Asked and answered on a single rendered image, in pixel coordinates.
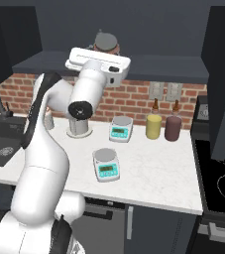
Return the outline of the grey cylinder on round base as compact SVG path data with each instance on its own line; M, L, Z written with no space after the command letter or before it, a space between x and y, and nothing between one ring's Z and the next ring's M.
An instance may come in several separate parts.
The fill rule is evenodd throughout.
M66 129L66 134L71 138L81 139L89 136L92 133L92 128L88 126L87 120L70 118L68 122L69 127Z

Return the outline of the dark base cupboard door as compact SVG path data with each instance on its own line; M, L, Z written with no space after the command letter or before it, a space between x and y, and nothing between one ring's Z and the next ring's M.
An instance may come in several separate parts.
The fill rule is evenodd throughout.
M134 207L132 239L127 239L128 207ZM159 208L125 205L124 254L186 254L197 216Z

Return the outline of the yellow honey bottle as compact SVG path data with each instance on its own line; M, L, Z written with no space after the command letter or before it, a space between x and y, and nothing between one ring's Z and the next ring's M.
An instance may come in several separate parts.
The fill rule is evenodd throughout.
M155 99L152 111L147 116L146 136L152 140L158 139L160 137L161 127L162 116L160 115L158 100Z

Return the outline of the black sink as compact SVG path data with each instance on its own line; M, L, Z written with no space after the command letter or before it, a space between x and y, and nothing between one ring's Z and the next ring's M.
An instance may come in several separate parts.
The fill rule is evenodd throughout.
M25 117L4 119L0 115L0 167L4 167L21 148Z

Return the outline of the dark wall cabinet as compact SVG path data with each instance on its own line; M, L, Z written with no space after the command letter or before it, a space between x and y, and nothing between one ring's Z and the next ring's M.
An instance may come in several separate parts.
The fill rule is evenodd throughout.
M210 9L225 0L0 0L24 28L39 31L41 45L16 61L13 71L55 70L71 75L64 63L73 47L86 48L98 32L114 35L120 54L131 59L128 77L205 83L201 52Z

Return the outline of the black tap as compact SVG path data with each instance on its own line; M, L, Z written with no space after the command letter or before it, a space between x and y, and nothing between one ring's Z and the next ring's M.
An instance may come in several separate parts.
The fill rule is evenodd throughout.
M13 116L13 112L9 109L8 105L4 107L0 96L0 114L3 118L9 118Z

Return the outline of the dark oven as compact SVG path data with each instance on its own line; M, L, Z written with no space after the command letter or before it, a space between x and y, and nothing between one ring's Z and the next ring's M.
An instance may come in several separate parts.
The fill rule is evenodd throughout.
M225 229L225 218L202 218L198 216L187 246L186 254L225 254L225 243L209 238L208 223L214 222L218 228Z

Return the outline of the small grey shaker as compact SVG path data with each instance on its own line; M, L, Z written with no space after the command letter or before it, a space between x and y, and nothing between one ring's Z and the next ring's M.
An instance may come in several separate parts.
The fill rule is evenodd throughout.
M48 108L44 118L45 126L48 130L52 130L55 127L54 119L51 110Z

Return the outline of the brown jar with grey lid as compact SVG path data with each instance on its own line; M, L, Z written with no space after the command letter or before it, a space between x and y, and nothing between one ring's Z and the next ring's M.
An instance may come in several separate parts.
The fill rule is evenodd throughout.
M93 47L94 50L98 52L112 55L120 54L120 46L117 38L110 33L99 31L96 35Z

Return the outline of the dark red sauce bottle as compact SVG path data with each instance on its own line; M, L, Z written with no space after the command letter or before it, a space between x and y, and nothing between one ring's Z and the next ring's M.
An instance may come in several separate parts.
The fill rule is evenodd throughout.
M172 109L171 115L167 117L166 128L165 128L165 138L174 142L178 139L181 128L181 117L179 115L178 101Z

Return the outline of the black hob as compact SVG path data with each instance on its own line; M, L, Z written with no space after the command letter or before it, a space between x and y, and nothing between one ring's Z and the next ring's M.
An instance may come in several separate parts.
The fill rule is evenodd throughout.
M207 208L225 213L225 160L211 159L209 141L195 140L193 148Z

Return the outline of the grey dishwasher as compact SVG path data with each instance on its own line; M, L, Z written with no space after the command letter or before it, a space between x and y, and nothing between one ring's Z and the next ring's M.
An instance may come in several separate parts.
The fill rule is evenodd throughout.
M113 212L111 220L82 215L72 223L73 234L85 253L124 254L125 204L91 197L85 201L85 210L91 207Z

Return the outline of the dark appliance with grey panel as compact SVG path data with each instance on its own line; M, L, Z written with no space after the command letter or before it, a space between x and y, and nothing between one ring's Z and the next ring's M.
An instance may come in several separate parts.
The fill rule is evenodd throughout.
M197 96L196 119L202 121L209 120L208 97L206 95Z

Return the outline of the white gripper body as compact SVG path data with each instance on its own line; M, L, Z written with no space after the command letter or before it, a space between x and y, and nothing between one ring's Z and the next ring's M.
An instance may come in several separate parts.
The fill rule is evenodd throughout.
M130 68L131 60L127 57L96 52L82 48L72 48L65 66L71 70L80 71L87 61L101 61L105 72L120 73L125 79Z

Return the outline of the white digital scale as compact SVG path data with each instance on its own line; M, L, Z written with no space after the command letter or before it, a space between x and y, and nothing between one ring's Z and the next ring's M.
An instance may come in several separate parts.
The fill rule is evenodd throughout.
M115 116L109 127L109 140L128 143L133 131L133 119L128 116Z
M93 166L96 179L100 183L120 179L120 166L114 149L102 148L93 152Z

